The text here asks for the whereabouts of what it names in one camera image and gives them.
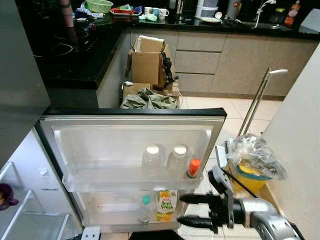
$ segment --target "cup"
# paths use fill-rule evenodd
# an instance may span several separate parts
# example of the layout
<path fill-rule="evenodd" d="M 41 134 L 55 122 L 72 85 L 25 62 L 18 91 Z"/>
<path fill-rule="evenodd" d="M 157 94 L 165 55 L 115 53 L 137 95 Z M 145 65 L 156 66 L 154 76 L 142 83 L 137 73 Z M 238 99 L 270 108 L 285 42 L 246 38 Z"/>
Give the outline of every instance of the cup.
<path fill-rule="evenodd" d="M 3 199 L 2 204 L 0 204 L 0 211 L 6 210 L 10 206 L 15 206 L 19 203 L 19 201 L 14 198 L 14 191 L 9 184 L 0 183 L 0 193 L 0 198 Z"/>
<path fill-rule="evenodd" d="M 159 9 L 159 19 L 165 19 L 169 15 L 169 11 L 165 8 Z"/>
<path fill-rule="evenodd" d="M 152 14 L 152 7 L 146 6 L 144 7 L 144 15 Z"/>
<path fill-rule="evenodd" d="M 159 8 L 153 7 L 153 8 L 152 8 L 152 13 L 153 13 L 154 15 L 158 16 L 158 15 L 159 15 Z"/>

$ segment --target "faucet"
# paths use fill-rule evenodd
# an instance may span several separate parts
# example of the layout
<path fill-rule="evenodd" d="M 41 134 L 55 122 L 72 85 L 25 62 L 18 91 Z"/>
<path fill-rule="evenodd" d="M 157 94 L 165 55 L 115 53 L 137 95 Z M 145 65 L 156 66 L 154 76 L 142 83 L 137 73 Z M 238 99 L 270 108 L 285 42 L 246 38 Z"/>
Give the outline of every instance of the faucet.
<path fill-rule="evenodd" d="M 256 11 L 256 14 L 257 14 L 257 18 L 256 18 L 256 22 L 255 22 L 255 26 L 254 28 L 256 28 L 258 26 L 258 23 L 259 23 L 259 18 L 260 18 L 260 14 L 262 12 L 262 9 L 267 5 L 267 4 L 275 4 L 277 3 L 276 0 L 267 0 L 263 3 L 263 0 L 261 1 L 261 5 L 260 7 L 258 8 L 258 10 Z"/>

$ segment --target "kitchen sink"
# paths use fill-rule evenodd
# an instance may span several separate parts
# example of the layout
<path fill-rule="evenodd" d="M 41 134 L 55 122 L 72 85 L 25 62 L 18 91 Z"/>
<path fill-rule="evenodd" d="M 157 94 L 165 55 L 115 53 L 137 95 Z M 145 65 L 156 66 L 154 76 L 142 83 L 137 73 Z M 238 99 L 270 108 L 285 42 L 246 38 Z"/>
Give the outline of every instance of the kitchen sink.
<path fill-rule="evenodd" d="M 241 23 L 251 29 L 255 28 L 255 25 L 256 25 L 255 22 L 250 22 L 250 21 L 243 21 Z M 272 29 L 272 30 L 279 30 L 279 31 L 292 31 L 290 28 L 279 25 L 279 24 L 264 23 L 264 22 L 259 22 L 258 26 L 256 28 L 257 29 Z"/>

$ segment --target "white bottle cap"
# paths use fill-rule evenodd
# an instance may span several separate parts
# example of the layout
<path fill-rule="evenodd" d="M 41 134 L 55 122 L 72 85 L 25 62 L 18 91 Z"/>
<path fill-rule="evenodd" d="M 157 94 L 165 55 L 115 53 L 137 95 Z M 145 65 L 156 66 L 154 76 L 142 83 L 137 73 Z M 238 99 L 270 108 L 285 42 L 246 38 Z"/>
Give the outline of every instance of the white bottle cap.
<path fill-rule="evenodd" d="M 182 159 L 183 157 L 185 157 L 186 153 L 187 148 L 182 144 L 176 145 L 173 148 L 173 156 L 175 156 L 176 158 Z"/>
<path fill-rule="evenodd" d="M 159 147 L 156 144 L 150 144 L 146 146 L 146 152 L 150 157 L 156 157 L 159 155 Z"/>

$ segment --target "kitchen counter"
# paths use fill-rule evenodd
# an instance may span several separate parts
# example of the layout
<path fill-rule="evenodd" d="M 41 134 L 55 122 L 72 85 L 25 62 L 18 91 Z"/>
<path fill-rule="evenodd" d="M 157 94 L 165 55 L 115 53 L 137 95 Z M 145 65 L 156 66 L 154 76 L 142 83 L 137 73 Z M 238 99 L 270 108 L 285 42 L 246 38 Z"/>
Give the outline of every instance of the kitchen counter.
<path fill-rule="evenodd" d="M 139 20 L 137 17 L 106 15 L 103 19 L 76 24 L 76 29 L 90 32 L 89 35 L 93 36 L 91 38 L 96 39 L 93 41 L 95 45 L 94 50 L 91 48 L 91 54 L 72 53 L 68 57 L 60 56 L 47 60 L 36 58 L 45 86 L 97 90 L 128 27 L 320 40 L 320 34 L 300 32 L 296 29 L 289 31 L 251 29 L 242 24 L 206 23 L 197 19 L 187 19 L 185 22 L 174 20 L 151 22 Z"/>

